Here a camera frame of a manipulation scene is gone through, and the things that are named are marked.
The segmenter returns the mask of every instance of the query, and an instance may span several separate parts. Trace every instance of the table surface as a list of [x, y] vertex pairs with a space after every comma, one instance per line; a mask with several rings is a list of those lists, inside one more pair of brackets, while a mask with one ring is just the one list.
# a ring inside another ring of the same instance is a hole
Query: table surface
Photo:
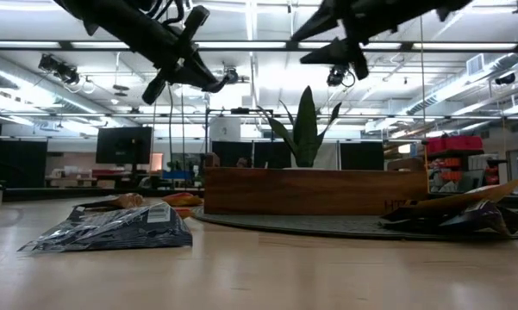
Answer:
[[187, 219], [192, 248], [16, 252], [90, 201], [0, 208], [0, 309], [518, 309], [518, 241], [324, 239]]

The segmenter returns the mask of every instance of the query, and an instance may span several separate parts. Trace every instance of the gray rug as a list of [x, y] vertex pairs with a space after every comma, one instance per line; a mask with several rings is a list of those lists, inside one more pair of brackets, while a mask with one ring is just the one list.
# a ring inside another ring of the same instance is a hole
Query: gray rug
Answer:
[[407, 240], [509, 240], [518, 239], [518, 232], [511, 238], [493, 231], [470, 234], [425, 234], [398, 232], [383, 228], [377, 216], [326, 216], [326, 215], [220, 215], [205, 214], [203, 208], [194, 209], [198, 220], [238, 228], [273, 233], [292, 233], [322, 237], [356, 239], [407, 239]]

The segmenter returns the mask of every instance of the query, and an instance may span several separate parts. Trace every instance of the robotic arm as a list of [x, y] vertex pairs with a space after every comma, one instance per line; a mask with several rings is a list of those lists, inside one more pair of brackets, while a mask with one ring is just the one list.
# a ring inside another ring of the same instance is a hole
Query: robotic arm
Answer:
[[385, 30], [393, 33], [398, 25], [437, 10], [443, 22], [448, 15], [464, 8], [471, 0], [323, 0], [320, 8], [291, 37], [293, 41], [308, 39], [338, 26], [341, 20], [346, 38], [335, 38], [332, 43], [301, 58], [302, 64], [353, 65], [358, 79], [368, 76], [368, 65], [360, 43], [367, 45], [369, 38]]
[[[147, 86], [142, 98], [153, 104], [165, 88], [165, 83], [189, 84], [203, 91], [218, 92], [228, 82], [228, 76], [218, 81], [203, 63], [197, 46], [191, 42], [209, 11], [196, 6], [186, 19], [185, 29], [171, 26], [184, 18], [183, 0], [54, 0], [71, 15], [82, 20], [88, 35], [104, 28], [126, 43], [133, 52], [153, 62], [159, 69], [157, 77]], [[159, 22], [158, 19], [174, 2], [178, 16]]]

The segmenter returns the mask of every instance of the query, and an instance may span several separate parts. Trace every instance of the snake plant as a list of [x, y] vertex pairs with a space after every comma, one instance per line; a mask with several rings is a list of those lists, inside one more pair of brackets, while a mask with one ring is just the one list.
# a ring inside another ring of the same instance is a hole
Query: snake plant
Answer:
[[341, 103], [334, 107], [326, 129], [324, 129], [320, 134], [318, 134], [316, 109], [310, 87], [307, 87], [301, 95], [299, 111], [297, 112], [296, 119], [293, 118], [293, 115], [291, 115], [285, 104], [283, 102], [281, 103], [289, 115], [291, 125], [293, 125], [292, 135], [281, 122], [272, 118], [271, 115], [268, 115], [261, 107], [259, 107], [259, 109], [261, 109], [262, 113], [268, 120], [272, 131], [282, 137], [285, 144], [290, 148], [291, 152], [295, 156], [296, 165], [303, 168], [312, 167], [314, 165], [316, 155], [318, 154], [318, 149], [324, 140], [326, 131], [329, 129], [332, 122], [339, 116]]

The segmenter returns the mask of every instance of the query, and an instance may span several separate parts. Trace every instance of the wooden planter box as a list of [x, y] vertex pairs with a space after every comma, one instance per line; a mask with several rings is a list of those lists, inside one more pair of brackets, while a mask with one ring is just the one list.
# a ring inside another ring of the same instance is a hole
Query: wooden planter box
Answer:
[[382, 215], [427, 198], [425, 171], [207, 168], [207, 214]]

